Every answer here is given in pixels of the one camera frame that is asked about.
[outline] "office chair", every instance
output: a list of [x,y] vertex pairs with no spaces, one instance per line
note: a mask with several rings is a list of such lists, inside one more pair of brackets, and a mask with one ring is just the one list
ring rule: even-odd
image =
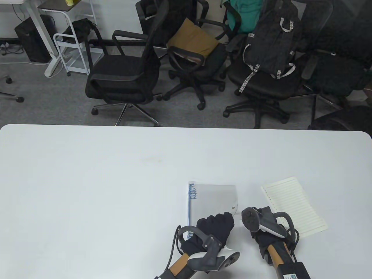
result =
[[[333,5],[328,0],[296,0],[295,2],[307,4],[301,19],[302,40],[298,44],[298,50],[306,52],[308,49],[312,49],[313,42],[316,41],[332,13]],[[271,9],[273,5],[275,5],[275,1],[269,2],[267,9]],[[239,41],[238,36],[231,44]],[[223,116],[229,117],[231,113],[253,111],[255,113],[255,129],[261,127],[263,114],[268,114],[278,119],[281,123],[286,124],[289,121],[290,114],[280,108],[279,101],[289,99],[298,94],[298,89],[303,82],[301,76],[305,70],[309,71],[308,61],[307,56],[297,59],[295,61],[295,71],[279,80],[273,79],[271,75],[265,72],[258,71],[247,83],[243,91],[244,96],[248,100],[226,107]],[[251,69],[243,62],[243,58],[240,55],[239,59],[236,59],[230,66],[228,76],[240,88],[251,72]],[[239,88],[234,92],[237,96],[241,94]]]
[[372,137],[372,108],[354,106],[315,119],[308,130],[362,131]]
[[347,109],[346,97],[372,80],[372,1],[333,2],[333,13],[309,54],[314,60],[312,72],[303,76],[306,88],[315,94],[312,121],[317,97]]
[[[86,84],[86,95],[89,98],[102,99],[107,104],[93,107],[92,114],[98,114],[98,108],[123,104],[123,110],[115,126],[118,126],[129,106],[135,107],[147,118],[159,126],[159,122],[152,118],[138,105],[145,105],[153,101],[152,90],[159,78],[160,60],[157,57],[153,40],[158,28],[168,14],[168,0],[162,0],[149,35],[116,30],[114,40],[121,55],[104,55],[96,65],[91,67]],[[116,37],[138,39],[145,45],[141,57],[127,56],[120,45],[125,46],[125,41],[119,44]]]
[[[220,26],[223,29],[224,32],[218,35],[216,39],[221,38],[228,33],[227,26],[221,22],[216,22],[209,19],[198,19],[195,22],[195,24],[198,26],[202,26],[204,23]],[[176,53],[183,56],[193,57],[196,60],[199,60],[199,62],[197,64],[192,63],[187,59],[179,57]],[[205,109],[206,103],[201,85],[216,85],[218,86],[218,90],[220,92],[225,90],[224,81],[213,79],[214,75],[220,70],[227,58],[227,51],[224,44],[219,43],[206,59],[200,54],[192,53],[176,47],[169,48],[168,55],[169,62],[175,69],[175,71],[168,71],[169,78],[174,79],[179,77],[180,84],[176,85],[164,95],[158,96],[156,98],[158,101],[168,101],[171,96],[176,94],[178,91],[192,87],[194,88],[196,96],[200,101],[200,103],[197,105],[197,108],[199,110],[203,110]]]
[[[9,75],[0,77],[0,79],[3,79],[3,78],[5,78],[5,82],[7,84],[11,84],[13,82],[13,80],[11,79],[11,77]],[[15,99],[17,103],[23,103],[24,100],[25,100],[23,97],[18,97],[17,95],[4,93],[4,92],[0,92],[0,96]]]
[[[154,15],[162,0],[140,0],[136,3],[136,10],[141,24],[143,34],[148,35],[153,23]],[[154,46],[166,48],[166,43],[181,27],[185,18],[192,22],[196,20],[196,5],[202,5],[201,19],[205,19],[208,13],[208,2],[206,0],[171,0],[169,1],[169,12],[162,26],[154,36]]]
[[[231,6],[230,4],[230,1],[227,1],[223,4],[226,8],[225,10],[225,15],[224,15],[224,19],[222,21],[222,23],[225,25],[225,28],[223,30],[223,32],[218,35],[216,37],[217,40],[220,40],[222,39],[225,35],[227,35],[227,38],[228,38],[228,42],[230,42],[237,34],[238,34],[238,31],[239,31],[239,28],[241,26],[241,16],[240,14],[233,8],[233,6]],[[235,19],[235,25],[234,25],[234,28],[231,30],[229,24],[227,24],[227,13],[230,12],[231,15],[234,17]],[[234,57],[237,55],[237,51],[230,51],[228,52],[228,56],[229,56],[229,59],[230,59],[230,62],[233,63],[234,62]],[[226,78],[226,74],[227,74],[227,71],[229,69],[230,66],[226,67],[223,72],[219,75],[219,77],[221,79],[225,79]]]

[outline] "black computer case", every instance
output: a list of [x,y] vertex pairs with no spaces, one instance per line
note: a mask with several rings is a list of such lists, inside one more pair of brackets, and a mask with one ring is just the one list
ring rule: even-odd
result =
[[[57,33],[53,18],[48,15],[40,16],[53,41],[53,35]],[[30,61],[48,63],[51,60],[47,47],[44,45],[44,42],[30,17],[18,25],[14,30],[16,31]]]

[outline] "spiral notebook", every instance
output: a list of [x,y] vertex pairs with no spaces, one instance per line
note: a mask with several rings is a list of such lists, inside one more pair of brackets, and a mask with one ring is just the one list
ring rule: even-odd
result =
[[207,185],[189,182],[188,225],[196,226],[201,218],[230,212],[236,213],[238,195],[235,185]]

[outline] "teal bag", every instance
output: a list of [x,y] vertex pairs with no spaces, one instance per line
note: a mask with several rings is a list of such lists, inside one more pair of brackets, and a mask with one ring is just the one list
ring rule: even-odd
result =
[[[230,5],[240,14],[241,26],[238,33],[252,32],[260,18],[263,0],[230,0]],[[231,30],[235,26],[235,18],[227,11],[227,20]]]

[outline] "yellow cup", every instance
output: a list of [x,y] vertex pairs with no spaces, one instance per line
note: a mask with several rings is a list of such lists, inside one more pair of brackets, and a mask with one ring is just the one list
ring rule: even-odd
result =
[[74,5],[74,0],[65,0],[67,6],[73,6]]

